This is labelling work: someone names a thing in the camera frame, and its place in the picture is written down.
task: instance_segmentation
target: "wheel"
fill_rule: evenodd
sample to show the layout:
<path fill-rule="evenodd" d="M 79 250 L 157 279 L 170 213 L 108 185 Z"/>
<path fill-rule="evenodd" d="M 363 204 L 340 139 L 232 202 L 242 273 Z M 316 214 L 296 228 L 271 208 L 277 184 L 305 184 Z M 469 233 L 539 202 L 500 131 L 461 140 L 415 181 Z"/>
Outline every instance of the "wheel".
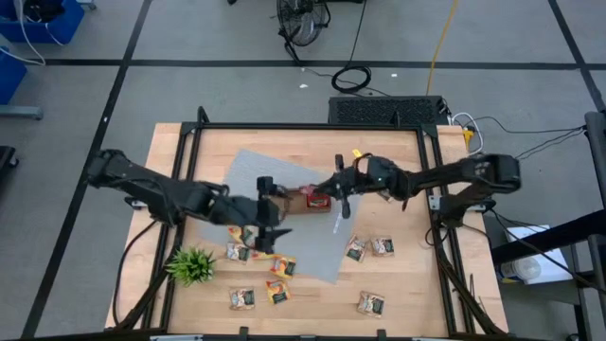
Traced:
<path fill-rule="evenodd" d="M 16 168 L 17 166 L 19 166 L 19 159 L 13 156 L 13 157 L 10 159 L 10 162 L 9 162 L 9 167 L 11 167 L 11 168 Z"/>

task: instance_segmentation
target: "blue container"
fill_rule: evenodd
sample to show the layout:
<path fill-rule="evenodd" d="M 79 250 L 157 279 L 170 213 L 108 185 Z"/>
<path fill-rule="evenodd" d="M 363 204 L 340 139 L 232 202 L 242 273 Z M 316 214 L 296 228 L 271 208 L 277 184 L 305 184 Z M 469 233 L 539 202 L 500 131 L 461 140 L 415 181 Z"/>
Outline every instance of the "blue container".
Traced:
<path fill-rule="evenodd" d="M 57 16 L 50 23 L 29 23 L 24 17 L 27 37 L 32 43 L 56 44 L 52 38 L 55 37 L 59 43 L 67 44 L 76 33 L 76 29 L 84 16 L 84 9 L 76 0 L 48 1 L 61 3 L 65 13 Z M 9 18 L 11 21 L 3 21 L 2 18 Z M 0 34 L 14 43 L 24 43 L 26 41 L 13 0 L 0 0 Z"/>
<path fill-rule="evenodd" d="M 27 69 L 23 63 L 0 52 L 0 105 L 9 103 L 26 72 Z"/>

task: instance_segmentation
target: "black metal frame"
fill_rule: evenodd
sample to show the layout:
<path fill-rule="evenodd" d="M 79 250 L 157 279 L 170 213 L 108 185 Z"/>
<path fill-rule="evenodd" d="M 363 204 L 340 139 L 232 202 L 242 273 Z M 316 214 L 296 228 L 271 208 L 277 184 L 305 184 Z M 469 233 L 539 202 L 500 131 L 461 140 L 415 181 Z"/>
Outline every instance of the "black metal frame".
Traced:
<path fill-rule="evenodd" d="M 199 108 L 198 110 L 198 121 L 197 122 L 183 122 L 181 131 L 179 134 L 179 140 L 177 142 L 177 150 L 174 158 L 172 178 L 178 178 L 181 172 L 182 164 L 184 161 L 184 155 L 186 152 L 186 141 L 190 134 L 193 134 L 192 146 L 190 150 L 189 160 L 187 164 L 187 180 L 193 179 L 193 173 L 198 160 L 198 151 L 201 143 L 202 130 L 205 129 L 265 129 L 265 130 L 351 130 L 351 131 L 401 131 L 401 132 L 414 132 L 417 136 L 417 142 L 419 146 L 419 160 L 421 168 L 428 170 L 430 168 L 429 159 L 427 156 L 427 149 L 425 144 L 425 136 L 428 136 L 431 144 L 432 151 L 434 154 L 434 160 L 436 166 L 442 165 L 442 155 L 439 147 L 437 135 L 435 135 L 435 125 L 417 125 L 417 126 L 399 126 L 399 125 L 360 125 L 360 124 L 296 124 L 296 123 L 211 123 L 208 121 L 204 109 Z M 446 187 L 440 188 L 442 194 L 446 194 L 448 189 Z M 432 189 L 426 190 L 426 200 L 429 208 L 429 196 L 433 195 Z M 428 209 L 430 222 L 433 231 L 433 238 L 435 241 L 441 239 L 440 226 L 438 225 L 437 216 L 432 214 L 431 209 Z M 185 224 L 179 224 L 176 226 L 174 246 L 179 247 L 183 242 L 183 236 L 185 231 Z M 448 239 L 451 249 L 451 257 L 454 264 L 454 271 L 458 278 L 463 284 L 465 284 L 465 274 L 463 271 L 463 263 L 460 255 L 460 249 L 458 245 L 458 239 L 456 236 L 456 230 L 450 229 L 447 231 Z M 169 235 L 169 227 L 167 225 L 162 226 L 162 230 L 159 235 L 158 244 L 155 252 L 155 259 L 151 272 L 151 279 L 154 279 L 160 272 L 160 268 L 164 261 L 164 255 L 166 253 L 167 239 Z M 437 262 L 439 263 L 438 254 L 444 253 L 443 245 L 439 242 L 434 244 L 434 249 L 437 254 Z M 456 329 L 455 322 L 455 307 L 452 301 L 452 292 L 450 289 L 449 279 L 446 273 L 438 265 L 438 279 L 440 282 L 440 292 L 442 295 L 442 302 L 444 307 L 445 322 L 448 331 L 448 338 L 456 339 L 477 339 L 477 340 L 505 340 L 511 339 L 508 335 L 483 335 L 476 334 L 473 326 L 473 317 L 470 310 L 467 309 L 466 305 L 461 302 L 461 309 L 463 313 L 465 332 L 459 332 Z M 107 340 L 138 340 L 148 339 L 151 334 L 162 335 L 168 334 L 170 312 L 172 309 L 172 299 L 174 296 L 174 282 L 169 280 L 166 286 L 165 299 L 162 306 L 161 319 L 159 328 L 151 328 L 151 320 L 153 315 L 153 300 L 146 308 L 142 316 L 142 328 L 135 331 L 106 331 L 89 334 L 74 334 L 74 335 L 63 335 L 59 336 L 61 339 L 65 338 L 87 338 L 87 339 L 107 339 Z M 204 340 L 301 340 L 306 336 L 301 335 L 248 335 L 248 328 L 241 327 L 240 334 L 205 334 Z M 56 337 L 43 337 L 36 338 L 36 340 L 54 340 Z M 376 337 L 358 337 L 358 336 L 314 336 L 313 340 L 412 340 L 412 337 L 387 337 L 385 330 L 377 330 Z"/>

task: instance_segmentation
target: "white cable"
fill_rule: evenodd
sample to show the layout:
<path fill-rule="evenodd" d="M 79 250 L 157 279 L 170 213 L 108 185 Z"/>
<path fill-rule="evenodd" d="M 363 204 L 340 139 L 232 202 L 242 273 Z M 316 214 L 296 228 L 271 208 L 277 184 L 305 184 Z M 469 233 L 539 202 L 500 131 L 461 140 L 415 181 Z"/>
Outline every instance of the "white cable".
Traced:
<path fill-rule="evenodd" d="M 23 32 L 23 36 L 26 38 L 26 42 L 29 45 L 29 48 L 31 48 L 32 51 L 34 51 L 34 53 L 36 55 L 38 55 L 38 57 L 40 57 L 41 62 L 38 61 L 33 61 L 33 60 L 29 60 L 26 58 L 22 58 L 16 55 L 13 55 L 12 53 L 8 52 L 7 50 L 5 50 L 4 48 L 0 48 L 0 51 L 6 53 L 7 55 L 11 56 L 12 58 L 21 61 L 21 62 L 25 62 L 25 63 L 33 63 L 36 65 L 41 65 L 41 66 L 46 66 L 46 60 L 45 57 L 43 57 L 40 52 L 38 52 L 38 50 L 31 44 L 31 42 L 29 41 L 29 38 L 27 37 L 27 33 L 26 33 L 26 26 L 23 22 L 23 11 L 24 11 L 24 6 L 23 6 L 23 0 L 19 0 L 19 23 L 21 24 L 21 31 Z M 55 39 L 55 37 L 53 37 L 53 35 L 51 34 L 50 37 L 59 45 L 61 45 L 61 43 L 59 43 L 57 41 L 57 39 Z"/>
<path fill-rule="evenodd" d="M 480 128 L 477 126 L 477 123 L 475 123 L 475 119 L 473 119 L 473 117 L 467 113 L 458 113 L 451 118 L 451 121 L 455 122 L 456 118 L 460 117 L 460 116 L 465 116 L 472 122 L 473 127 L 475 127 L 475 130 L 477 131 L 477 136 L 480 138 L 480 147 L 478 149 L 476 149 L 475 151 L 470 152 L 470 155 L 474 155 L 474 154 L 482 152 L 482 148 L 484 148 L 484 138 L 482 137 Z"/>

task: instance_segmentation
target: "yellow cable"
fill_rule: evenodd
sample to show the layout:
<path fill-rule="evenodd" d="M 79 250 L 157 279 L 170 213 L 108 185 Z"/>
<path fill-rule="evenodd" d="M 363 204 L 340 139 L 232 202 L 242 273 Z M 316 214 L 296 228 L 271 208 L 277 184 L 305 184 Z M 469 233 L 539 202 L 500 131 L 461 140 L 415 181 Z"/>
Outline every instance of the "yellow cable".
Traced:
<path fill-rule="evenodd" d="M 436 52 L 434 53 L 434 58 L 432 59 L 432 66 L 429 69 L 429 79 L 427 80 L 427 90 L 425 91 L 425 96 L 429 95 L 429 90 L 432 88 L 432 77 L 434 76 L 434 66 L 436 66 L 437 55 L 439 54 L 439 49 L 442 47 L 442 43 L 444 43 L 446 32 L 448 31 L 448 27 L 451 25 L 451 20 L 453 19 L 453 16 L 455 16 L 455 10 L 457 6 L 458 0 L 453 0 L 453 5 L 451 6 L 451 13 L 448 14 L 448 20 L 446 20 L 446 25 L 444 25 L 444 29 L 442 29 L 442 36 L 439 37 L 439 43 L 437 43 Z"/>

